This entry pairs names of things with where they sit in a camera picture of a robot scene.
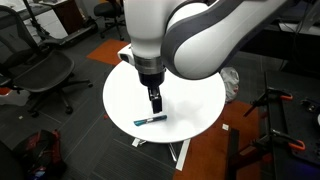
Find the black bag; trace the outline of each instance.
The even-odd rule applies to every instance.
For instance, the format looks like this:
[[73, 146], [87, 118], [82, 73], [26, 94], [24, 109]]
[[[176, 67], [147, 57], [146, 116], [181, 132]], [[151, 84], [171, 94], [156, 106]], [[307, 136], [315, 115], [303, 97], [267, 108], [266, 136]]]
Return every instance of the black bag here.
[[57, 130], [41, 130], [34, 133], [14, 149], [28, 180], [44, 180], [49, 177], [61, 178], [66, 164], [60, 154], [60, 134]]

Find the cable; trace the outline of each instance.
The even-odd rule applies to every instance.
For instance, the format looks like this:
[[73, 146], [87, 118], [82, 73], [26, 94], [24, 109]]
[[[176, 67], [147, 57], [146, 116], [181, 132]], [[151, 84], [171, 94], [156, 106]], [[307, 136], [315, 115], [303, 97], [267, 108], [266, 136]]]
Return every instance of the cable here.
[[281, 63], [281, 65], [280, 65], [280, 67], [279, 67], [279, 70], [278, 70], [278, 71], [281, 71], [281, 70], [282, 70], [282, 68], [283, 68], [283, 66], [284, 66], [284, 62], [285, 62], [285, 60], [284, 60], [284, 59], [282, 59], [282, 63]]
[[302, 30], [302, 27], [303, 27], [303, 24], [306, 20], [306, 16], [307, 16], [307, 13], [308, 13], [308, 9], [309, 9], [309, 6], [310, 6], [310, 1], [307, 2], [307, 5], [306, 5], [306, 8], [304, 10], [304, 14], [302, 16], [302, 20], [301, 22], [298, 24], [298, 26], [296, 27], [296, 30], [295, 30], [295, 34], [293, 36], [293, 44], [292, 44], [292, 58], [294, 60], [294, 62], [296, 63], [296, 65], [298, 65], [303, 71], [305, 72], [308, 72], [310, 74], [313, 74], [313, 75], [316, 75], [316, 76], [320, 76], [320, 73], [319, 72], [316, 72], [316, 71], [313, 71], [313, 70], [310, 70], [306, 67], [304, 67], [302, 64], [300, 64], [300, 62], [298, 61], [299, 57], [301, 56], [300, 55], [300, 52], [299, 52], [299, 48], [298, 48], [298, 45], [297, 45], [297, 37], [299, 36], [299, 33], [300, 31]]
[[290, 29], [293, 33], [296, 33], [295, 30], [293, 30], [293, 29], [292, 29], [291, 27], [289, 27], [285, 22], [283, 22], [282, 18], [279, 19], [279, 21], [280, 21], [285, 27], [287, 27], [288, 29]]

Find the round white table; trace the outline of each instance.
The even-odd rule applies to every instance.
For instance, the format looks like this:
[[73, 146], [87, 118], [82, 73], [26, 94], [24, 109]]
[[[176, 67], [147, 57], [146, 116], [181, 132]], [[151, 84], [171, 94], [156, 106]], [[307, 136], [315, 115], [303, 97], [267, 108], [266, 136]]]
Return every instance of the round white table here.
[[[219, 73], [203, 80], [184, 80], [169, 71], [160, 85], [163, 111], [153, 114], [148, 89], [138, 71], [121, 62], [108, 76], [103, 103], [110, 119], [129, 135], [154, 143], [190, 139], [208, 129], [225, 104], [225, 87]], [[135, 126], [133, 121], [166, 114], [166, 121]]]

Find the chair base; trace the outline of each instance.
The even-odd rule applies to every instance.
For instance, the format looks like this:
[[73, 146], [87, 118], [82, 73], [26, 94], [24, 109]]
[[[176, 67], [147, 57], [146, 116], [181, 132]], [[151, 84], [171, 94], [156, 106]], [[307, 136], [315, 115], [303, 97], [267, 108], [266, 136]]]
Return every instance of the chair base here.
[[105, 23], [105, 29], [100, 32], [100, 37], [101, 37], [101, 39], [105, 38], [105, 34], [104, 34], [104, 33], [105, 33], [106, 31], [108, 31], [108, 30], [116, 27], [116, 28], [117, 28], [117, 31], [118, 31], [118, 34], [119, 34], [119, 39], [120, 39], [121, 41], [123, 41], [124, 38], [123, 38], [122, 33], [121, 33], [121, 31], [120, 31], [120, 26], [126, 26], [126, 24], [124, 23], [125, 21], [122, 20], [122, 21], [119, 21], [119, 22], [118, 22], [117, 18], [113, 18], [113, 19], [114, 19], [114, 20], [113, 20], [114, 22], [106, 22], [106, 23]]
[[39, 107], [41, 105], [41, 103], [48, 97], [50, 96], [52, 93], [56, 92], [59, 94], [61, 100], [63, 101], [66, 110], [65, 113], [66, 114], [72, 114], [73, 112], [73, 108], [69, 102], [69, 100], [66, 97], [65, 92], [63, 91], [62, 88], [68, 87], [68, 86], [72, 86], [75, 84], [87, 84], [89, 88], [93, 87], [93, 84], [90, 82], [90, 80], [86, 79], [86, 80], [80, 80], [80, 81], [68, 81], [65, 80], [60, 86], [58, 86], [57, 88], [54, 88], [50, 91], [46, 91], [43, 92], [41, 94], [38, 95], [37, 100], [34, 102], [34, 104], [31, 106], [31, 108], [28, 110], [28, 112], [30, 113], [30, 115], [32, 117], [38, 117], [39, 116]]

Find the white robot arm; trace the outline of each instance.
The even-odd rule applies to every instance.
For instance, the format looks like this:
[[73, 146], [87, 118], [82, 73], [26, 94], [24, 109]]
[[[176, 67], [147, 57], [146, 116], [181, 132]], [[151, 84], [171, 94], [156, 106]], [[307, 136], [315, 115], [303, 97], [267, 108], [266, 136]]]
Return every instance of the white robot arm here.
[[162, 111], [159, 86], [165, 68], [190, 80], [220, 71], [232, 56], [299, 0], [125, 0], [131, 52], [154, 113]]

